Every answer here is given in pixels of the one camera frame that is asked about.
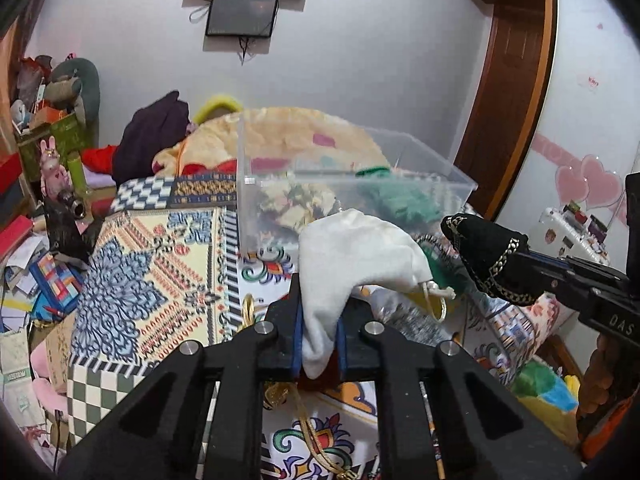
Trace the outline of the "white cabinet with stickers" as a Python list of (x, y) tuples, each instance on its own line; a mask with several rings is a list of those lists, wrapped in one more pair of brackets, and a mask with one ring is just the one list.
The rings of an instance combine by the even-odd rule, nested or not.
[(608, 228), (577, 205), (547, 208), (528, 234), (529, 248), (549, 257), (574, 257), (609, 266), (604, 241)]

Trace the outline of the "clear plastic storage bin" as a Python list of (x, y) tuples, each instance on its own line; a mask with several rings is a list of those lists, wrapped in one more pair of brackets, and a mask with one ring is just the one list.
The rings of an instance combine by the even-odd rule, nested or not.
[(361, 169), (341, 169), (328, 160), (319, 165), (298, 155), (289, 160), (262, 162), (238, 155), (238, 229), (243, 255), (282, 249), (295, 255), (298, 236), (314, 220), (357, 209), (393, 223), (411, 235), (433, 231), (442, 218), (464, 209), (477, 184), (448, 159), (409, 133), (363, 128), (382, 148), (406, 183), (416, 184), (440, 210), (431, 222), (401, 223), (373, 207), (360, 193)]

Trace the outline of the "pink rabbit plush toy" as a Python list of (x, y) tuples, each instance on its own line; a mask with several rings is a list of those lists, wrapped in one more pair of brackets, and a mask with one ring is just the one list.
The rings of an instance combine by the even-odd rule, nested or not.
[(62, 165), (54, 136), (40, 141), (39, 166), (41, 193), (44, 197), (56, 200), (61, 192), (73, 192), (72, 177)]

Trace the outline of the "grey plush toy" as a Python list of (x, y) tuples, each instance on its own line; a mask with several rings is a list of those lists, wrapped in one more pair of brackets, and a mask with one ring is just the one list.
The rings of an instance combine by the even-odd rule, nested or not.
[(90, 128), (99, 116), (100, 78), (93, 62), (86, 58), (69, 58), (50, 73), (44, 99), (57, 110), (76, 114), (84, 128)]

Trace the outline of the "green knitted cloth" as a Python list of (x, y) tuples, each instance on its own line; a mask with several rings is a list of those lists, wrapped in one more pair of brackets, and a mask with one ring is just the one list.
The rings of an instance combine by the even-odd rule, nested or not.
[(361, 169), (355, 176), (363, 180), (358, 185), (362, 196), (378, 212), (401, 223), (435, 221), (439, 208), (414, 183), (406, 183), (400, 174), (387, 167)]

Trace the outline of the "patterned colourful bed cover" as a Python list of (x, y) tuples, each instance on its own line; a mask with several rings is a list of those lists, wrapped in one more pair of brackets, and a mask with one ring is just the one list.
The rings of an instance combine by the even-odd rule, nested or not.
[[(70, 338), (70, 436), (87, 437), (166, 356), (188, 340), (219, 344), (242, 326), (242, 302), (255, 312), (290, 286), (293, 258), (280, 248), (242, 257), (236, 214), (206, 206), (178, 209), (169, 179), (137, 179), (117, 192), (96, 241)], [(458, 288), (447, 319), (434, 322), (408, 298), (367, 286), (360, 298), (407, 337), (454, 338), (503, 384), (518, 377), (570, 315), (549, 297), (514, 307)]]

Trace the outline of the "gold ribbon bow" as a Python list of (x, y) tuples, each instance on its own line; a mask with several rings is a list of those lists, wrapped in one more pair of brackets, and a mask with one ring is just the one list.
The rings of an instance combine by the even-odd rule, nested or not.
[(309, 413), (298, 385), (270, 382), (264, 387), (262, 406), (273, 412), (287, 408), (292, 425), (262, 440), (266, 448), (260, 463), (262, 479), (359, 479), (352, 453), (352, 435), (343, 428), (340, 414), (320, 417)]

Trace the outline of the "small black wall monitor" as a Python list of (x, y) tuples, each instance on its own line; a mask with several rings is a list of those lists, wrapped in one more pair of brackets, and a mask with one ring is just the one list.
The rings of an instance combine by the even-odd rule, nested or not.
[(268, 39), (278, 4), (279, 0), (212, 0), (205, 36)]

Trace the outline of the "white drawstring pouch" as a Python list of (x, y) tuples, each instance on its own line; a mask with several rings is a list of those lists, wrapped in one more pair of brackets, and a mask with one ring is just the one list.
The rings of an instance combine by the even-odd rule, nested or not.
[(334, 351), (337, 323), (352, 291), (381, 286), (453, 300), (434, 280), (419, 244), (393, 223), (349, 209), (311, 222), (298, 236), (298, 279), (304, 330), (302, 367), (316, 379)]

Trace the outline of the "beige fleece blanket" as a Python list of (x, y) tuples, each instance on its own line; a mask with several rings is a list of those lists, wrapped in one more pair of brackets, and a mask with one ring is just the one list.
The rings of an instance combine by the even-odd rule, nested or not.
[(152, 170), (157, 177), (184, 176), (213, 170), (240, 153), (262, 162), (303, 155), (347, 170), (390, 164), (370, 133), (343, 118), (312, 108), (264, 107), (203, 122), (158, 152)]

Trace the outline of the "black gold trimmed pouch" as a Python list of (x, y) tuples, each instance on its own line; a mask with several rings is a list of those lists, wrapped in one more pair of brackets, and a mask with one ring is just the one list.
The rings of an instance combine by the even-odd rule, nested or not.
[(475, 286), (486, 295), (527, 307), (544, 293), (530, 265), (528, 237), (475, 214), (453, 214), (440, 222)]

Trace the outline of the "dark purple jacket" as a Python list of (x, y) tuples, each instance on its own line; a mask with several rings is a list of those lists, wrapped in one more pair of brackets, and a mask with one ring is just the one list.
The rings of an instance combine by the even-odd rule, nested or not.
[(155, 155), (182, 141), (189, 124), (189, 105), (180, 100), (177, 90), (137, 110), (114, 151), (112, 177), (116, 185), (152, 177)]

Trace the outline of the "yellow curved pillow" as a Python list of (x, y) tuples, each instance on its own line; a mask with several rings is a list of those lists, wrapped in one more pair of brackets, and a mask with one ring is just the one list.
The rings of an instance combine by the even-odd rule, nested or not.
[(215, 94), (209, 98), (203, 106), (192, 117), (192, 122), (201, 125), (213, 118), (221, 117), (228, 114), (242, 112), (243, 105), (228, 94)]

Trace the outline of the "brown wooden door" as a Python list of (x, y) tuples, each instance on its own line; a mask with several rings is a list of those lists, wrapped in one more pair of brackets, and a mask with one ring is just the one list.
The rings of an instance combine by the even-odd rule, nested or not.
[(541, 9), (491, 4), (480, 83), (454, 163), (477, 183), (470, 204), (497, 217), (533, 133), (550, 50), (548, 0)]

